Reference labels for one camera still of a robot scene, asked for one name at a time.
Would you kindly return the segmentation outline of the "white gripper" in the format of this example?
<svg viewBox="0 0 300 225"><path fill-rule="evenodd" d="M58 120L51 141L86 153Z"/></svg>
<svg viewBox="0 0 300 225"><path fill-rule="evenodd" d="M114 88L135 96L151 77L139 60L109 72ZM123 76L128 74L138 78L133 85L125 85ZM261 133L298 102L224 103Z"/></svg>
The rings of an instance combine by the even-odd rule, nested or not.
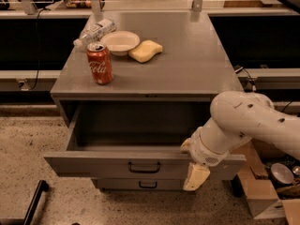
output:
<svg viewBox="0 0 300 225"><path fill-rule="evenodd" d="M225 152L224 154L217 154L209 150L202 142L202 129L202 127L198 127L191 137L185 139L180 146L180 151L182 153L189 152L192 159L196 162L189 163L188 165L187 178L183 185L183 190L185 191L197 190L210 175L208 167L217 166L226 156L229 155L228 152Z"/></svg>

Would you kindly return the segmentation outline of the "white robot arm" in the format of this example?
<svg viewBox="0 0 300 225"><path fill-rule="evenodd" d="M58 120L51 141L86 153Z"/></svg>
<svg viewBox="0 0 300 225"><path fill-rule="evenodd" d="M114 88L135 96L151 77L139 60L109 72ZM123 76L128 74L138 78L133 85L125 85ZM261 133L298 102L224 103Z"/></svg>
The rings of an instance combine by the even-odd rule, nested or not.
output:
<svg viewBox="0 0 300 225"><path fill-rule="evenodd" d="M276 111L270 98L258 93L226 91L214 97L210 119L181 145L192 157L184 190L198 189L211 167L251 139L300 159L300 118Z"/></svg>

